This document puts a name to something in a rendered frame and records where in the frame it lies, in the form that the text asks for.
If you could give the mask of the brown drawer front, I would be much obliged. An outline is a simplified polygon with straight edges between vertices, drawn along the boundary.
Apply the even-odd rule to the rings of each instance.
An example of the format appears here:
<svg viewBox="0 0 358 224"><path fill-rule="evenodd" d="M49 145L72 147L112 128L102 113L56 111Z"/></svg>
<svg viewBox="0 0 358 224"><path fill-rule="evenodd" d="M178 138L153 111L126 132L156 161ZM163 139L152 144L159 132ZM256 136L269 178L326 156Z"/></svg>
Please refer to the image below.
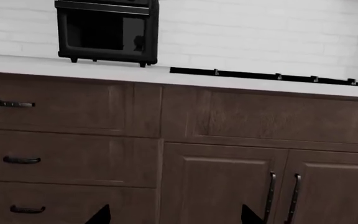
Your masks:
<svg viewBox="0 0 358 224"><path fill-rule="evenodd" d="M13 213L11 205L46 209ZM153 189L0 182L0 224L84 224L105 205L111 224L156 224Z"/></svg>
<svg viewBox="0 0 358 224"><path fill-rule="evenodd" d="M32 108L0 106L0 124L120 130L125 93L117 84L0 80L0 100L35 103Z"/></svg>
<svg viewBox="0 0 358 224"><path fill-rule="evenodd" d="M0 131L0 180L155 188L158 155L156 139Z"/></svg>

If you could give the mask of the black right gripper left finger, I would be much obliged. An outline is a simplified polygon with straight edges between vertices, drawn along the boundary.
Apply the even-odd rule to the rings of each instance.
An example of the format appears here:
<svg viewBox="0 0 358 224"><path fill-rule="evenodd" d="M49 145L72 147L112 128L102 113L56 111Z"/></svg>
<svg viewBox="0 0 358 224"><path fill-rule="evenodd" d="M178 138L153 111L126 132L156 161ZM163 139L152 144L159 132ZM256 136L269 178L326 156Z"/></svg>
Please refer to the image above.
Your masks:
<svg viewBox="0 0 358 224"><path fill-rule="evenodd" d="M110 224L111 212L110 206L105 205L96 214L94 214L85 224Z"/></svg>

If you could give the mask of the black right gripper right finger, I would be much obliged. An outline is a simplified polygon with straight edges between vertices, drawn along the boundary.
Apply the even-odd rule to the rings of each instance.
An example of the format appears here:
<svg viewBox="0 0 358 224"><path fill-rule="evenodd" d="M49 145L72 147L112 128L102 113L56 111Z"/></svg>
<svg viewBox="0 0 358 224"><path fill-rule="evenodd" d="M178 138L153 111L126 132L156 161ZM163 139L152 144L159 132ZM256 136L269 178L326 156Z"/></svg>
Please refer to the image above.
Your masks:
<svg viewBox="0 0 358 224"><path fill-rule="evenodd" d="M242 224L265 224L247 205L242 205L241 222Z"/></svg>

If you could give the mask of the brown false drawer panel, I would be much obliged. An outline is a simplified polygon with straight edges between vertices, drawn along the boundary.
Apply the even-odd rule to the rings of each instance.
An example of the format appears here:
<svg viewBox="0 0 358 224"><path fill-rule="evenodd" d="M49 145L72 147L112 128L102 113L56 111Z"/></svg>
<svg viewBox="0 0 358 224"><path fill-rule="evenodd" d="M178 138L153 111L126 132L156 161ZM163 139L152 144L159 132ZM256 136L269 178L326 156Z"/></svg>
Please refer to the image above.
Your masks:
<svg viewBox="0 0 358 224"><path fill-rule="evenodd" d="M358 144L358 101L202 91L198 134Z"/></svg>

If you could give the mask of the brown wooden base cabinet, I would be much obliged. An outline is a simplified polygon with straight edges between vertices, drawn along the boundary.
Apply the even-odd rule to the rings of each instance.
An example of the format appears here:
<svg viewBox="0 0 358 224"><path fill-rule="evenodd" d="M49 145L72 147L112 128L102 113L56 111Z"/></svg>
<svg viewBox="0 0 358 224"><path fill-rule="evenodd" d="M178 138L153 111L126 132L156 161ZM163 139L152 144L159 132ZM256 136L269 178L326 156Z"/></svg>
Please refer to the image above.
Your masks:
<svg viewBox="0 0 358 224"><path fill-rule="evenodd" d="M358 224L358 98L0 73L0 224Z"/></svg>

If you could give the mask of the black cooktop with knobs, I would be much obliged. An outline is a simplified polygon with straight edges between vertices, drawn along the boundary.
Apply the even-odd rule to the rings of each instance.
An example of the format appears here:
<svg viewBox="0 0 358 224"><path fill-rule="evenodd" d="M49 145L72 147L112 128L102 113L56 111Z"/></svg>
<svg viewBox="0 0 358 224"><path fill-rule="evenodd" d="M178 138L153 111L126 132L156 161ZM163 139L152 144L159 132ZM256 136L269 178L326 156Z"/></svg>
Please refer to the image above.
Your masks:
<svg viewBox="0 0 358 224"><path fill-rule="evenodd" d="M180 68L180 67L170 67L170 73L215 76L215 77L226 77L226 78L248 78L254 80L276 80L276 81L285 81L285 82L358 86L358 81L355 79L336 80L332 78L321 78L318 76L310 76L310 77L290 76L290 75L283 75L281 73L265 74L265 73L251 73L251 72L230 72L230 71L218 70L218 69L203 70L198 68Z"/></svg>

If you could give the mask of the black toaster oven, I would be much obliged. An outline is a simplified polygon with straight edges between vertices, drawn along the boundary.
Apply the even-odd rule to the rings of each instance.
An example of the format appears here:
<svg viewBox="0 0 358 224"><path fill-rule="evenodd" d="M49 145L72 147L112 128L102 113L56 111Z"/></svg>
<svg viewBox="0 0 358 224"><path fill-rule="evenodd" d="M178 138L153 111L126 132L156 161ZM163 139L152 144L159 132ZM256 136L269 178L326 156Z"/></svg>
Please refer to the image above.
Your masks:
<svg viewBox="0 0 358 224"><path fill-rule="evenodd" d="M158 61L159 0L55 0L58 56L138 63Z"/></svg>

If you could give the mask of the brown cabinet door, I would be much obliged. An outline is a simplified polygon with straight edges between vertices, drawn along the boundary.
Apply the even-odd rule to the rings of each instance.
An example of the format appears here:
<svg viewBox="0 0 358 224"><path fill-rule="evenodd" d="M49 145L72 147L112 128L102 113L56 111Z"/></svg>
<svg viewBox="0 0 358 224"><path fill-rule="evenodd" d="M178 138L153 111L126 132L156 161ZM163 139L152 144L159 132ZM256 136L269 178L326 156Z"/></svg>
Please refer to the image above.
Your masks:
<svg viewBox="0 0 358 224"><path fill-rule="evenodd" d="M286 149L165 143L160 224L242 224L242 205L263 219L271 171L273 224L287 156Z"/></svg>
<svg viewBox="0 0 358 224"><path fill-rule="evenodd" d="M274 224L284 224L296 179L301 185L291 224L358 224L358 153L290 151Z"/></svg>

